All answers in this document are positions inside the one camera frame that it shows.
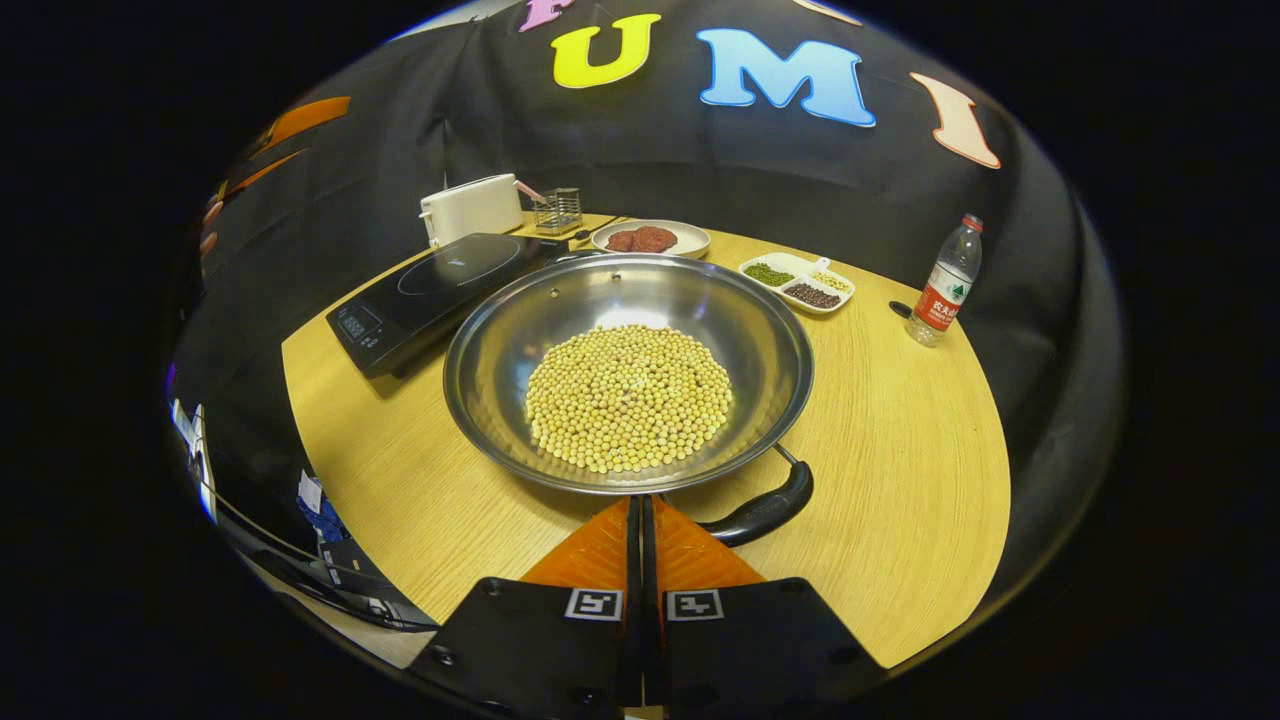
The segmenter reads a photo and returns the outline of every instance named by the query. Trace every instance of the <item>induction cooktop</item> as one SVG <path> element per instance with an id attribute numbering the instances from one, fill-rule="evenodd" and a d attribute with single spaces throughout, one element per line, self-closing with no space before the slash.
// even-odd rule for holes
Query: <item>induction cooktop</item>
<path id="1" fill-rule="evenodd" d="M 566 252 L 559 240 L 472 233 L 366 287 L 325 319 L 366 378 L 403 378 L 485 297 Z"/>

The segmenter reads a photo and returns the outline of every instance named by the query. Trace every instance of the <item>stainless steel wok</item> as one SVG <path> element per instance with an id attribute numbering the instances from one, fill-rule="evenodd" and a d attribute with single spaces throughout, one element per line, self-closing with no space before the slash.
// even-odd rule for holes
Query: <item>stainless steel wok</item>
<path id="1" fill-rule="evenodd" d="M 553 346 L 596 325 L 671 327 L 705 345 L 733 388 L 728 421 L 692 456 L 639 473 L 595 474 L 539 450 L 525 420 L 529 377 Z M 485 300 L 444 365 L 444 396 L 481 452 L 529 480 L 596 495 L 662 493 L 732 473 L 771 447 L 792 465 L 778 489 L 704 527 L 727 544 L 755 539 L 809 501 L 813 477 L 778 439 L 813 387 L 813 348 L 794 313 L 718 265 L 650 254 L 570 254 Z"/>

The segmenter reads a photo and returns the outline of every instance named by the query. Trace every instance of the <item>wooden tabletop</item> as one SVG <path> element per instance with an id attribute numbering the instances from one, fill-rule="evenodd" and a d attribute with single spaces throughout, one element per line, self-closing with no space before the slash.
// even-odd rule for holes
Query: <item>wooden tabletop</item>
<path id="1" fill-rule="evenodd" d="M 708 232 L 703 259 L 728 268 L 774 251 L 817 259 Z M 919 290 L 842 263 L 831 268 L 856 291 L 831 315 L 799 314 L 815 378 L 782 438 L 813 468 L 813 500 L 736 552 L 765 578 L 806 578 L 867 651 L 893 666 L 968 619 L 986 592 L 1009 525 L 1009 461 L 963 325 L 923 347 L 888 309 L 891 300 L 913 305 Z M 616 501 L 525 482 L 481 455 L 444 404 L 443 354 L 403 382 L 366 380 L 324 319 L 340 302 L 284 341 L 289 401 L 334 509 L 424 612 L 448 619 L 477 579 L 518 578 Z M 669 497 L 692 519 L 713 520 L 780 486 L 787 471 L 786 460 L 767 452 Z"/>

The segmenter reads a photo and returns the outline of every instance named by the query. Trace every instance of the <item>digital display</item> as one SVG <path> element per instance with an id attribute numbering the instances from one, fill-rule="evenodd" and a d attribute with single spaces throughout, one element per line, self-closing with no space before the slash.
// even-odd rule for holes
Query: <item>digital display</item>
<path id="1" fill-rule="evenodd" d="M 378 318 L 364 307 L 352 307 L 349 313 L 338 318 L 338 324 L 346 331 L 351 340 L 360 340 L 365 333 L 378 327 Z"/>

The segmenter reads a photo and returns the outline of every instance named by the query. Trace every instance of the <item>water bottle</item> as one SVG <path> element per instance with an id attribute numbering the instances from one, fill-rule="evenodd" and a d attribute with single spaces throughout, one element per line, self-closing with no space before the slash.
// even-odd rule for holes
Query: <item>water bottle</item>
<path id="1" fill-rule="evenodd" d="M 906 322 L 906 334 L 925 347 L 936 346 L 969 297 L 979 266 L 982 220 L 965 215 L 938 251 L 929 282 L 911 310 L 911 319 Z"/>

